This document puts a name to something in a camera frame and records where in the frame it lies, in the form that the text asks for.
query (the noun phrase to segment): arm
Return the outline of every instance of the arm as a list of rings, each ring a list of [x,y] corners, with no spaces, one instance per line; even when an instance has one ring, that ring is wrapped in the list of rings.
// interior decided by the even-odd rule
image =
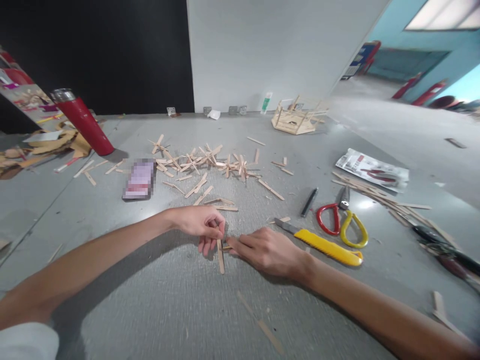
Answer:
[[[256,269],[290,278],[329,299],[401,359],[479,358],[479,349],[468,339],[328,266],[278,232],[262,228],[229,237],[227,243]]]
[[[150,240],[172,229],[200,236],[199,251],[223,238],[225,219],[212,206],[162,211],[143,221],[91,240],[28,277],[0,301],[0,330],[14,325],[46,323],[66,299]]]

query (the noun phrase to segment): hand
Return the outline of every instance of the hand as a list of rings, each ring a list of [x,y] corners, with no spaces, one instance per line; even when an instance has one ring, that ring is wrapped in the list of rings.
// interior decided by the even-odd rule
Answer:
[[[238,239],[228,237],[226,242],[233,248],[230,254],[239,255],[259,271],[281,277],[292,278],[306,254],[288,237],[268,227]]]
[[[225,218],[213,206],[175,207],[168,211],[173,228],[200,237],[198,252],[204,256],[214,249],[217,239],[224,238]]]

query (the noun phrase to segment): window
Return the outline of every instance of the window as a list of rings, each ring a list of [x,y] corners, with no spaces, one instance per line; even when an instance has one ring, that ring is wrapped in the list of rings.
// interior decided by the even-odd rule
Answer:
[[[406,31],[480,29],[480,0],[427,0]]]

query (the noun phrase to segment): black marker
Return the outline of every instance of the black marker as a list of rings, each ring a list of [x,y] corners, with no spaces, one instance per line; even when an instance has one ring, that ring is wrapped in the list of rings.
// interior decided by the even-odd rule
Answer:
[[[309,211],[309,208],[310,208],[310,205],[312,205],[312,203],[314,202],[315,200],[315,197],[317,196],[317,192],[319,191],[319,188],[316,187],[313,189],[313,191],[311,192],[310,194],[310,197],[308,198],[306,204],[305,204],[305,207],[303,208],[303,210],[301,211],[301,217],[304,218],[307,216],[307,212]]]

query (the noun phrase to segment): red thermos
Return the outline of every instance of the red thermos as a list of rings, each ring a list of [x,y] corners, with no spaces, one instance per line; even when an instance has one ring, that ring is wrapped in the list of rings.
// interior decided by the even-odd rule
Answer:
[[[433,98],[436,93],[438,93],[441,89],[443,89],[447,85],[447,80],[448,79],[443,79],[440,82],[437,82],[436,84],[432,85],[427,91],[425,91],[420,97],[412,102],[412,105],[415,106],[421,106],[425,104],[428,100]]]
[[[405,85],[403,85],[396,93],[395,95],[393,95],[391,98],[392,99],[400,99],[406,92],[408,89],[410,89],[411,87],[415,86],[419,80],[419,78],[422,76],[422,73],[419,72],[417,75],[415,75],[414,77],[411,77],[410,79],[408,79],[408,81],[405,83]]]
[[[100,155],[113,153],[114,147],[95,121],[87,106],[80,97],[76,97],[72,89],[62,88],[54,90],[51,97],[57,107],[65,114],[68,120],[83,135],[87,143]]]

